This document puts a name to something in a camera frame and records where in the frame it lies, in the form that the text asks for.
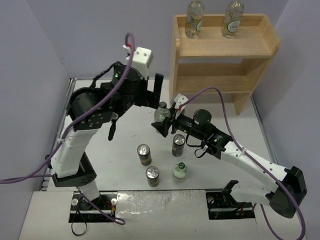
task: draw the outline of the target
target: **glass bottle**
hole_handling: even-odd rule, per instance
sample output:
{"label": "glass bottle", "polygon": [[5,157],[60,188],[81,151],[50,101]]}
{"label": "glass bottle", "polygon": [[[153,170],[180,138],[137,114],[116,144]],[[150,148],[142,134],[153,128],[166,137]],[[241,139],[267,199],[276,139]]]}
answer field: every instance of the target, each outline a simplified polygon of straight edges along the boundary
{"label": "glass bottle", "polygon": [[224,37],[230,38],[236,34],[244,10],[245,5],[242,3],[242,0],[233,0],[229,3],[221,29],[221,33]]}
{"label": "glass bottle", "polygon": [[162,101],[159,103],[159,107],[154,111],[154,122],[162,122],[166,117],[170,118],[171,113],[167,108],[167,104]]}
{"label": "glass bottle", "polygon": [[185,35],[190,39],[195,39],[201,30],[204,18],[205,7],[202,0],[193,0],[187,9],[185,20]]}
{"label": "glass bottle", "polygon": [[180,162],[176,164],[173,168],[173,179],[178,181],[184,181],[186,179],[187,172],[187,166],[183,162]]}

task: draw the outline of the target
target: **black cable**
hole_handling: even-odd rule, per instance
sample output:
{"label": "black cable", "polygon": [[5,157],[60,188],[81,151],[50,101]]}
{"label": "black cable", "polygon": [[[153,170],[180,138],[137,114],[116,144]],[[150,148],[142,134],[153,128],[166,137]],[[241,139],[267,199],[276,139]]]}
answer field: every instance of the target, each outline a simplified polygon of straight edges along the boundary
{"label": "black cable", "polygon": [[[83,233],[75,233],[74,231],[74,222],[75,222],[75,219],[76,219],[76,216],[77,214],[79,214],[80,218],[82,219],[83,223],[85,224],[85,230]],[[73,215],[73,218],[72,218],[72,222],[71,222],[71,232],[73,233],[73,235],[77,236],[77,237],[80,237],[82,235],[84,235],[86,232],[87,232],[87,229],[88,229],[88,225],[86,223],[86,219],[84,218],[84,216],[81,214],[80,212],[80,200],[79,200],[79,204],[78,204],[78,207],[76,208],[76,211],[75,211],[75,214]]]}
{"label": "black cable", "polygon": [[90,85],[90,88],[95,88],[96,87],[96,83],[97,83],[97,80],[99,78],[101,78],[103,75],[105,75],[107,72],[109,72],[118,62],[115,62],[113,63],[108,69],[100,72],[97,76],[95,76],[92,80],[92,83]]}
{"label": "black cable", "polygon": [[188,144],[189,136],[190,136],[190,134],[187,134],[187,135],[186,135],[185,144],[186,144],[188,147],[191,147],[191,148],[200,148],[201,145],[190,145],[190,144]]}
{"label": "black cable", "polygon": [[199,150],[202,150],[202,149],[203,149],[203,148],[198,148],[197,150],[194,151],[194,155],[195,155],[195,157],[196,157],[197,159],[202,158],[202,157],[207,153],[207,150],[206,150],[206,151],[204,151],[200,156],[197,156],[197,152],[198,152]]}

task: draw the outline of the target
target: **white platform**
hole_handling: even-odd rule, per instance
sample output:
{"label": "white platform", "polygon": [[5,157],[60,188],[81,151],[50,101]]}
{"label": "white platform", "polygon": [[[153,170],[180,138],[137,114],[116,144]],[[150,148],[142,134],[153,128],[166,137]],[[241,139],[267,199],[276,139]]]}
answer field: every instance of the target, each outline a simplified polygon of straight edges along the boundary
{"label": "white platform", "polygon": [[[78,81],[76,89],[89,85],[90,81]],[[165,81],[161,100],[167,103],[168,88],[168,81]],[[211,122],[227,132],[217,95],[201,98],[211,103],[189,104],[186,115],[192,117],[195,110],[207,109],[212,114]],[[227,115],[235,137],[251,151],[269,159],[252,103],[236,116],[230,98],[227,102]],[[68,223],[74,188],[55,188],[50,181],[48,191],[33,194],[20,240],[275,240],[259,206],[254,211],[255,219],[209,220],[203,189],[221,189],[230,180],[260,185],[259,181],[213,156],[197,159],[194,149],[189,147],[185,147],[181,157],[175,158],[171,154],[173,136],[163,138],[150,126],[153,113],[150,108],[132,107],[118,121],[113,141],[108,141],[110,124],[105,124],[86,148],[97,173],[98,188],[118,191],[116,216],[126,220],[125,226],[89,223],[85,235],[74,236]],[[152,165],[160,169],[160,184],[156,188],[148,186],[147,167],[140,164],[137,156],[137,146],[142,143],[150,146]],[[188,180],[180,184],[172,179],[172,168],[178,162],[185,162],[189,169]],[[266,207],[266,212],[283,239],[295,240],[299,236],[301,228],[297,216],[286,219],[270,207]],[[83,227],[82,223],[74,225],[76,231]]]}
{"label": "white platform", "polygon": [[[275,240],[257,207],[255,219],[209,220],[204,190],[125,191],[118,193],[115,223],[88,223],[85,235],[74,236],[68,223],[73,193],[35,192],[19,240]],[[274,230],[285,240],[300,234],[299,220],[266,212]],[[75,223],[81,233],[83,223]]]}
{"label": "white platform", "polygon": [[[91,81],[78,80],[75,90],[89,86]],[[211,123],[224,132],[228,132],[223,118],[222,106],[217,94],[206,94],[201,98],[209,103],[190,103],[185,115],[192,118],[198,109],[206,109],[212,114]],[[162,86],[161,100],[169,103],[169,81]],[[226,111],[231,129],[237,140],[249,150],[269,160],[268,150],[251,102],[240,116],[237,116],[230,96],[225,96]],[[112,141],[108,141],[110,123],[106,123],[91,139],[85,152],[87,153],[96,173],[97,186],[101,191],[146,191],[146,190],[198,190],[222,189],[230,180],[261,183],[241,169],[222,162],[206,154],[197,159],[195,148],[185,146],[181,157],[171,154],[173,135],[167,138],[156,133],[151,126],[154,109],[133,106],[117,122],[117,130]],[[197,139],[189,139],[190,143],[199,143]],[[146,166],[140,164],[137,147],[148,144],[151,149],[152,164],[160,170],[160,184],[150,187],[147,183]],[[175,164],[184,162],[188,167],[187,181],[175,183],[172,170]],[[48,191],[75,190],[75,188],[56,188],[49,183]]]}

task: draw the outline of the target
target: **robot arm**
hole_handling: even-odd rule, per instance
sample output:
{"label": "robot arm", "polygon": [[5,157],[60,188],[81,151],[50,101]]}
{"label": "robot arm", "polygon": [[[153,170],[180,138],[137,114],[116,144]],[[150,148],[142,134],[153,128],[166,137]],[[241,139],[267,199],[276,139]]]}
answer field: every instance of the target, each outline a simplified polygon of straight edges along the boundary
{"label": "robot arm", "polygon": [[[130,53],[128,46],[123,46]],[[79,187],[90,200],[100,197],[93,169],[85,149],[93,135],[104,123],[112,122],[108,139],[111,141],[116,131],[116,122],[133,105],[156,109],[159,106],[164,76],[155,75],[153,91],[149,91],[149,66],[152,62],[152,51],[137,47],[130,70],[119,90],[102,107],[89,115],[85,120],[74,125],[63,141],[63,145],[51,159],[55,172],[52,179],[56,187]],[[100,88],[83,87],[75,91],[68,103],[67,117],[64,126],[68,126],[76,118],[99,103],[118,83],[126,65],[116,62],[113,65],[111,82],[102,83]]]}
{"label": "robot arm", "polygon": [[[185,116],[184,110],[180,106],[187,100],[185,96],[179,94],[174,99],[172,107],[170,108],[171,117],[166,117],[162,122],[154,122],[151,125],[164,137],[169,134],[169,128],[171,126],[172,134],[177,130],[186,133],[186,144],[190,147],[198,148],[194,153],[197,158],[201,158],[204,154],[213,155],[219,160],[226,161],[241,168],[263,183],[263,187],[257,187],[243,184],[237,180],[231,180],[222,190],[224,201],[227,204],[243,202],[264,204],[271,206],[278,214],[286,218],[292,218],[296,209],[288,196],[284,193],[283,189],[276,184],[275,180],[245,155],[245,152],[253,156],[261,165],[279,179],[295,198],[298,205],[301,204],[307,194],[302,171],[295,166],[287,169],[284,166],[269,162],[243,146],[239,149],[233,142],[231,136],[211,124],[212,116],[207,110],[197,110],[193,118]],[[189,136],[200,140],[201,143],[197,146],[189,145]],[[202,155],[196,155],[198,150],[203,152]]]}

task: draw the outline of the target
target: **screw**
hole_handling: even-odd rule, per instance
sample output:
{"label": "screw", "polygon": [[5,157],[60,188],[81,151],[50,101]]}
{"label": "screw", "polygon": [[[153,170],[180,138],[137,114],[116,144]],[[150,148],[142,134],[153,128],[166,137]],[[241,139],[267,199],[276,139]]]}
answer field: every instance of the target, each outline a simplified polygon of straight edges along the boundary
{"label": "screw", "polygon": [[115,198],[112,198],[110,202],[112,203],[113,206],[115,206],[115,205],[117,205],[118,200]]}
{"label": "screw", "polygon": [[72,199],[72,201],[71,201],[71,205],[72,205],[72,206],[77,206],[78,203],[79,203],[79,201],[78,201],[78,199],[76,199],[76,198]]}
{"label": "screw", "polygon": [[213,204],[215,202],[215,199],[213,196],[210,196],[210,197],[208,197],[207,201],[209,204]]}

